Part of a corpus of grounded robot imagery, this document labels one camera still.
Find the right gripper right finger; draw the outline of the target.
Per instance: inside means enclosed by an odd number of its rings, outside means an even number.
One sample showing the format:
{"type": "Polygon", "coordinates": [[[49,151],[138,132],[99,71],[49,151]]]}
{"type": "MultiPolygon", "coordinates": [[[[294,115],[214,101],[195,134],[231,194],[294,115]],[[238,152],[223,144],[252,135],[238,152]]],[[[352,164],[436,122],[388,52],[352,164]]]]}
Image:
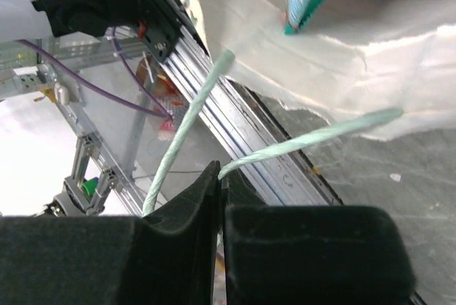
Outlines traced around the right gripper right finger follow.
{"type": "Polygon", "coordinates": [[[393,218],[371,206],[265,204],[222,180],[229,304],[407,304],[416,278],[393,218]]]}

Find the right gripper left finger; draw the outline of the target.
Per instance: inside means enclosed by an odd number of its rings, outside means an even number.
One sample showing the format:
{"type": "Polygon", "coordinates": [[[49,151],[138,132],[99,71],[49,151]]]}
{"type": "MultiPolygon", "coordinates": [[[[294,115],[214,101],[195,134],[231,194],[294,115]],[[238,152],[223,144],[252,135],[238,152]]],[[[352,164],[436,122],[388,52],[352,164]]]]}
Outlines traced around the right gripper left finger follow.
{"type": "Polygon", "coordinates": [[[1,302],[211,304],[219,170],[145,217],[3,218],[1,302]]]}

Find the green white paper bag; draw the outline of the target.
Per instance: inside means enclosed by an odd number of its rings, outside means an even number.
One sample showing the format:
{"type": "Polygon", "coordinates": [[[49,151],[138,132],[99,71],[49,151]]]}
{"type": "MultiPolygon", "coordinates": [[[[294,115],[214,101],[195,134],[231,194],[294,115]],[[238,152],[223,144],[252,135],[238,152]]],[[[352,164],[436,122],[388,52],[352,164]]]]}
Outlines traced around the green white paper bag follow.
{"type": "Polygon", "coordinates": [[[372,140],[455,126],[455,0],[180,0],[211,67],[162,159],[150,214],[222,76],[329,126],[239,158],[222,174],[346,133],[372,140]]]}

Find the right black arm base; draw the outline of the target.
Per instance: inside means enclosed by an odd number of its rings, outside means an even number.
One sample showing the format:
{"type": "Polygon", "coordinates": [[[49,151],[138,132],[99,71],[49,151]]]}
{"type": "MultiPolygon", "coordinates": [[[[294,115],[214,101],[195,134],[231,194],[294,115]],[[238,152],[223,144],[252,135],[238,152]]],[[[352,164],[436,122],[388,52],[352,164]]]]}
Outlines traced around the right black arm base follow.
{"type": "Polygon", "coordinates": [[[157,61],[163,62],[173,52],[184,31],[204,46],[187,13],[189,5],[190,0],[141,0],[138,36],[157,61]]]}

